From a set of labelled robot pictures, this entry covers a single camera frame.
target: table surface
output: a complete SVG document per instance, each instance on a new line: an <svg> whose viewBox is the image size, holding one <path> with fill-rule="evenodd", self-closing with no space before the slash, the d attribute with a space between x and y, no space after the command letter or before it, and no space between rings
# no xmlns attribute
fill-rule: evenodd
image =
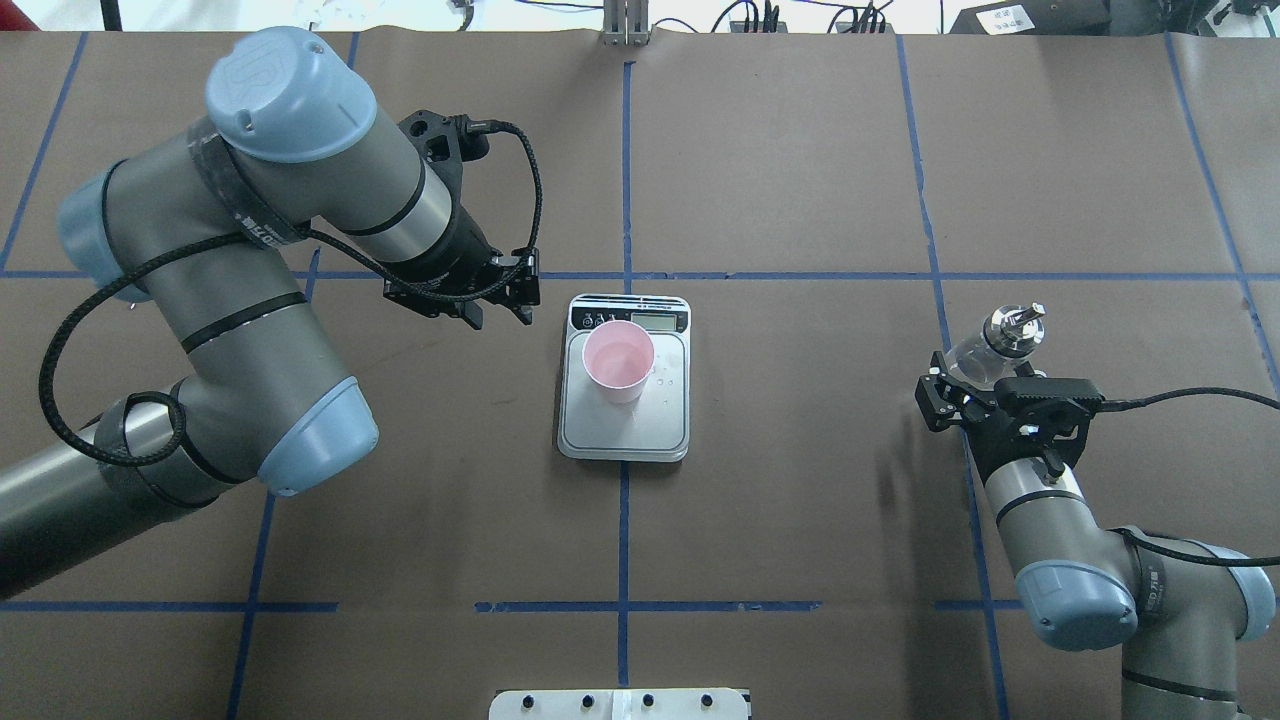
<svg viewBox="0 0 1280 720"><path fill-rule="evenodd" d="M58 204L198 117L236 37L0 33L0 464L54 442L36 369L91 291ZM0 715L484 717L507 688L730 685L771 719L1117 717L1119 651L1036 639L960 438L925 432L911 393L931 351L1034 300L1052 374L1275 396L1280 45L846 40L328 36L392 117L526 129L536 322L426 320L334 252L288 249L381 445L0 603ZM521 245L518 143L495 138L463 199ZM556 450L581 292L691 304L682 462ZM188 373L152 305L113 304L59 397L88 418ZM1105 416L1078 477L1103 527L1275 553L1277 433L1226 398ZM1280 712L1280 633L1239 656L1245 711Z"/></svg>

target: white bracket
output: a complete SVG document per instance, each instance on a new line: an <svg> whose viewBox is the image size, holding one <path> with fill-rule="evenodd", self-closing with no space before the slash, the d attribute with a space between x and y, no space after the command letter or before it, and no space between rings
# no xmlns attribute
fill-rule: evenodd
<svg viewBox="0 0 1280 720"><path fill-rule="evenodd" d="M649 45L649 0L604 0L605 45Z"/></svg>
<svg viewBox="0 0 1280 720"><path fill-rule="evenodd" d="M504 691L489 720L751 720L751 696L731 688Z"/></svg>

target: black cable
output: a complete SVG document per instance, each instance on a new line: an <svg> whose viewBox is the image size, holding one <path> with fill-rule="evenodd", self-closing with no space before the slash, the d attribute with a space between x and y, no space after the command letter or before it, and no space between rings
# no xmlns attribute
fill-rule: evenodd
<svg viewBox="0 0 1280 720"><path fill-rule="evenodd" d="M495 132L504 132L513 135L517 138L520 138L520 143L525 149L525 155L529 158L529 170L534 177L534 220L529 231L529 242L525 245L525 250L532 250L534 246L538 243L538 229L539 225L541 224L541 218L543 218L543 178L541 173L538 169L538 159L534 156L534 146L529 141L529 136L526 136L524 131L521 131L512 123L504 120L484 120L476 123L476 126L479 126L483 129L477 129L475 132L483 132L485 135ZM346 242L342 242L340 240L333 236L325 234L316 229L303 229L302 234L305 237L319 240L337 249L338 251L356 260L361 265L369 268L370 270L374 270L383 279L390 282L399 290L438 302L466 302L470 300L484 297L490 292L506 287L512 279L515 279L516 274L520 273L520 264L517 263L512 265L507 272L504 272L502 277L499 277L498 281L490 284L489 287L466 295L444 295L439 292L430 292L428 290L424 290L421 286L416 286L413 283L408 283L397 278L396 275L390 274L385 268L383 268L380 264L378 264L375 260L366 258L356 249L351 247ZM180 447L183 442L186 442L187 413L182 407L182 404L178 402L177 397L163 392L136 393L133 396L138 400L146 402L156 402L169 409L169 419L173 425L173 436L163 447L160 447L155 452L148 452L146 455L138 455L138 456L116 454L102 450L95 446L93 443L84 441L78 434L76 434L76 430L70 429L70 427L67 424L67 420L63 419L63 414L58 410L58 400L54 396L54 375L58 372L58 361L61 359L63 350L67 348L67 342L70 340L72 333L76 331L76 327L79 325L79 323L83 322L90 313L92 313L96 307L106 302L115 293L141 281L147 274L168 265L169 263L175 263L184 258L191 258L192 255L197 255L200 252L207 252L210 250L224 247L227 245L232 245L236 242L246 242L248 238L241 233L223 234L218 237L211 237L209 240L202 240L200 242L193 242L191 245L186 245L177 250L170 250L168 252L157 255L151 260L147 260L146 263L142 263L141 265L124 273L120 278L113 281L102 290L99 290L97 292L91 295L84 302L81 302L79 306L72 310L69 315L67 315L63 323L58 327L58 331L54 332L52 340L49 341L49 347L45 350L45 357L40 363L40 378L36 383L36 392L40 398L40 409L44 413L45 420L49 423L49 427L54 430L54 434L56 434L63 442L65 442L82 455L87 455L88 457L92 457L99 462L106 462L108 465L119 465L123 468L141 468L143 465L154 465L156 462L160 462L165 457L173 455L173 452L178 450L178 447Z"/></svg>
<svg viewBox="0 0 1280 720"><path fill-rule="evenodd" d="M831 22L827 24L827 32L831 32L832 29L835 29L836 20L838 20L840 15L844 15L849 10L854 12L854 22L856 23L858 22L858 8L854 8L852 5L844 5L838 10L836 10L835 15L832 15Z"/></svg>
<svg viewBox="0 0 1280 720"><path fill-rule="evenodd" d="M746 5L748 8L751 9L751 14L748 17L748 19L742 20L744 31L746 29L746 23L751 22L750 18L754 17L756 20L760 19L760 6L755 4L755 0L733 0L732 3L730 3L728 8L724 8L724 12L721 13L718 18L716 18L716 24L713 24L712 29L708 32L716 32L716 28L719 27L721 22L728 17L728 12L732 10L733 8L737 8L739 5Z"/></svg>
<svg viewBox="0 0 1280 720"><path fill-rule="evenodd" d="M87 318L88 314L97 306L110 300L116 292L120 292L131 284L141 281L148 273L155 272L169 263L175 263L184 258L191 258L192 255L236 242L247 242L247 240L248 238L241 233L223 234L157 255L137 268L133 268L128 273L124 273L124 275L109 283L102 290L95 292L88 297L88 300L81 302L79 306L67 315L67 319L64 319L61 325L58 327L58 331L54 332L52 340L49 341L49 347L45 350L45 357L40 363L40 379L36 384L36 391L40 396L40 410L45 414L45 421L47 421L49 427L52 428L54 434L56 434L67 445L79 451L82 455L87 455L99 462L119 465L123 468L155 465L178 450L178 447L187 438L187 414L178 402L178 398L163 392L145 393L146 401L156 402L169 409L169 419L173 423L173 436L160 450L146 455L110 452L84 441L76 434L76 430L67 425L67 420L63 419L63 414L58 410L58 401L54 397L54 373L58 370L58 361L61 359L63 350L67 348L67 342L70 340L72 332L76 331L76 325Z"/></svg>
<svg viewBox="0 0 1280 720"><path fill-rule="evenodd" d="M687 27L689 29L691 29L691 31L694 31L694 32L698 32L698 28L695 28L694 26L691 26L691 24L686 23L685 20L682 20L682 19L680 19L680 18L662 18L660 20L658 20L658 22L653 23L653 26L652 26L652 27L658 27L658 26L660 26L662 23L680 23L680 24L682 24L682 26Z"/></svg>
<svg viewBox="0 0 1280 720"><path fill-rule="evenodd" d="M582 5L580 3L544 3L543 0L516 0L521 5L541 5L543 8L572 8L576 10L603 10L604 5Z"/></svg>
<svg viewBox="0 0 1280 720"><path fill-rule="evenodd" d="M1119 533L1124 536L1125 542L1132 542L1133 544L1155 552L1156 555L1164 555L1165 557L1171 557L1174 560L1181 560L1183 562L1193 562L1196 565L1212 565L1215 568L1268 568L1272 565L1280 565L1280 556L1274 557L1244 557L1239 560L1233 560L1228 557L1206 557L1203 555L1190 555L1187 552L1179 552L1176 550L1170 550L1162 544L1156 544L1151 541L1139 538L1129 528L1112 528L1112 533Z"/></svg>
<svg viewBox="0 0 1280 720"><path fill-rule="evenodd" d="M1184 389L1175 389L1170 392L1162 392L1160 395L1153 395L1151 397L1142 397L1138 400L1105 400L1096 413L1124 413L1125 410L1134 410L1137 407L1146 407L1148 405L1155 405L1157 402L1164 402L1166 400L1172 400L1175 397L1189 397L1192 395L1225 395L1228 397L1239 397L1243 400L1251 400L1260 405L1266 405L1272 410L1280 410L1280 402L1256 392L1248 392L1244 389L1235 389L1230 387L1189 387Z"/></svg>
<svg viewBox="0 0 1280 720"><path fill-rule="evenodd" d="M122 31L120 26L120 0L101 0L102 29Z"/></svg>
<svg viewBox="0 0 1280 720"><path fill-rule="evenodd" d="M858 17L858 9L855 8L854 22L852 24L849 26L849 29L846 29L845 32L856 32L856 33L874 32L876 18L878 17L879 17L879 10L877 10L876 5L873 5L872 3L868 3L867 6L863 8L861 18Z"/></svg>
<svg viewBox="0 0 1280 720"><path fill-rule="evenodd" d="M1272 400L1265 395L1258 395L1256 392L1249 392L1245 389L1235 389L1230 387L1189 387L1183 389L1174 389L1170 392L1162 392L1160 395L1152 395L1151 397L1140 397L1138 400L1105 400L1098 405L1094 413L1124 413L1126 410L1135 410L1138 407L1147 407L1148 405L1155 405L1157 402L1164 402L1166 400L1174 400L1175 397L1189 397L1193 395L1224 395L1228 397L1239 397L1242 400L1249 400L1260 405L1266 405L1272 410L1280 410L1280 402ZM1189 555L1187 552L1179 552L1176 550L1170 550L1167 547L1156 544L1153 542L1142 539L1133 534L1128 528L1116 528L1112 532L1120 533L1125 537L1126 542L1132 542L1138 547L1149 550L1157 555L1164 555L1165 557L1171 557L1174 560L1181 560L1184 562L1194 562L1197 565L1213 565L1217 568L1265 568L1270 565L1280 565L1280 556L1274 557L1251 557L1244 560L1229 560L1222 557L1204 557L1201 555ZM1167 536L1166 539L1178 539Z"/></svg>

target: plastic cup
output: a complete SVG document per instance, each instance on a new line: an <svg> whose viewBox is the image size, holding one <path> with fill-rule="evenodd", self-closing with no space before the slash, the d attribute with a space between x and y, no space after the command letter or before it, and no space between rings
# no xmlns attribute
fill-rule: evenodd
<svg viewBox="0 0 1280 720"><path fill-rule="evenodd" d="M582 346L582 366L609 402L631 402L653 370L653 338L630 320L596 325Z"/></svg>

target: digital scale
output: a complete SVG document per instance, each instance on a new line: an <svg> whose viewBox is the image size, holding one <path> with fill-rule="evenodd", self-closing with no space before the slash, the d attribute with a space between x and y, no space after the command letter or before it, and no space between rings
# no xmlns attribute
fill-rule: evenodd
<svg viewBox="0 0 1280 720"><path fill-rule="evenodd" d="M591 329L631 320L653 338L653 373L632 402L605 400L582 366ZM689 452L689 304L654 295L579 295L568 304L557 445L580 460L676 462Z"/></svg>

